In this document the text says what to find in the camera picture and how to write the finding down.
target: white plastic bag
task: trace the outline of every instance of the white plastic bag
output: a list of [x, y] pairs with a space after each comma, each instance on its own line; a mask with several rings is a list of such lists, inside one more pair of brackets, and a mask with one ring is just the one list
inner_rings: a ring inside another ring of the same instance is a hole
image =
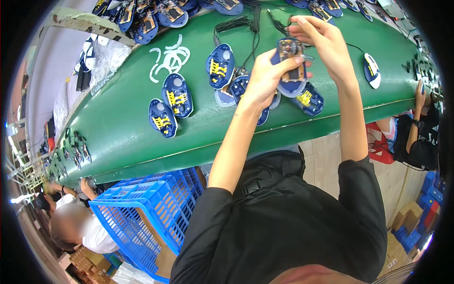
[[123, 262], [112, 280], [118, 284], [154, 284], [153, 278], [145, 272], [134, 268], [129, 263]]
[[93, 47], [96, 61], [91, 70], [90, 89], [91, 94], [95, 96], [131, 54], [131, 49], [115, 40], [109, 40], [106, 45], [95, 40]]

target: plastic bag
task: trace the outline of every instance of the plastic bag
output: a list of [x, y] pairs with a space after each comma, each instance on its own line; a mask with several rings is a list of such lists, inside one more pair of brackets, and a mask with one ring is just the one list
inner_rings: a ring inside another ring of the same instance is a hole
[[54, 103], [55, 141], [60, 137], [69, 111], [66, 85], [66, 82], [61, 85]]
[[112, 280], [118, 284], [154, 284], [153, 278], [127, 262], [121, 264]]
[[71, 75], [69, 82], [66, 85], [66, 92], [68, 94], [68, 110], [70, 110], [77, 98], [80, 96], [80, 92], [76, 91], [77, 75]]
[[90, 89], [95, 96], [131, 54], [131, 49], [115, 40], [109, 40], [105, 46], [95, 40], [93, 48], [96, 61], [91, 70]]

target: person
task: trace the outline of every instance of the person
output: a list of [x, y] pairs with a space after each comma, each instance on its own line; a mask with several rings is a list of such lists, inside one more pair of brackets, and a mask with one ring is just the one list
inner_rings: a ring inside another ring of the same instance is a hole
[[385, 135], [396, 161], [426, 170], [438, 169], [439, 113], [431, 96], [422, 92], [422, 80], [415, 90], [415, 109], [375, 123]]
[[36, 204], [39, 208], [49, 212], [50, 216], [60, 206], [68, 203], [76, 203], [85, 206], [85, 203], [79, 198], [77, 193], [55, 182], [47, 182], [44, 185], [44, 192], [36, 197]]
[[385, 210], [346, 43], [337, 27], [313, 16], [291, 22], [297, 25], [288, 27], [290, 35], [317, 48], [337, 86], [339, 200], [302, 179], [299, 153], [269, 152], [245, 163], [279, 79], [302, 64], [292, 58], [272, 65], [276, 50], [265, 52], [255, 61], [207, 190], [192, 212], [170, 283], [370, 283], [383, 268]]
[[[80, 183], [81, 190], [90, 200], [98, 195], [86, 179]], [[108, 254], [119, 249], [95, 214], [80, 204], [66, 204], [50, 219], [50, 236], [59, 246], [83, 244], [98, 254]]]

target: fingernail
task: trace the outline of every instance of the fingernail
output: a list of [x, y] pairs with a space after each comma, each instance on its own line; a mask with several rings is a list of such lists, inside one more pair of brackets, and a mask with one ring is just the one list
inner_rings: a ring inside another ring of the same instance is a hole
[[305, 23], [307, 23], [307, 20], [304, 17], [299, 17], [298, 18], [298, 24], [302, 25], [302, 24], [305, 24]]

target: hand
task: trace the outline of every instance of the hand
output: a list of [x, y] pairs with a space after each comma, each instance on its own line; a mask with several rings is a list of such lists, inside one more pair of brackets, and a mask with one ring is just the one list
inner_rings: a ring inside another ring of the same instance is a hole
[[293, 16], [287, 29], [299, 41], [315, 45], [330, 77], [338, 83], [356, 79], [347, 44], [339, 28], [313, 16]]
[[[260, 112], [270, 106], [282, 75], [297, 68], [304, 61], [303, 58], [296, 57], [273, 65], [270, 60], [275, 53], [276, 49], [273, 49], [257, 56], [247, 90], [240, 101], [242, 106], [257, 107]], [[311, 62], [306, 62], [306, 67], [310, 66]], [[308, 78], [312, 77], [311, 72], [307, 72], [306, 75]]]
[[422, 86], [423, 86], [423, 81], [419, 80], [418, 86], [416, 87], [416, 90], [415, 90], [415, 105], [416, 105], [416, 108], [419, 110], [421, 110], [423, 108], [424, 103], [425, 103], [425, 96], [426, 96], [425, 90], [424, 90], [424, 94], [421, 94]]
[[59, 188], [61, 190], [61, 186], [56, 184], [55, 182], [46, 182], [46, 184], [43, 186], [43, 191], [47, 194], [54, 194], [57, 192], [56, 188]]
[[93, 189], [88, 184], [87, 179], [82, 179], [80, 181], [80, 189], [82, 190], [83, 193], [85, 193], [86, 196], [90, 196], [90, 194], [93, 194]]

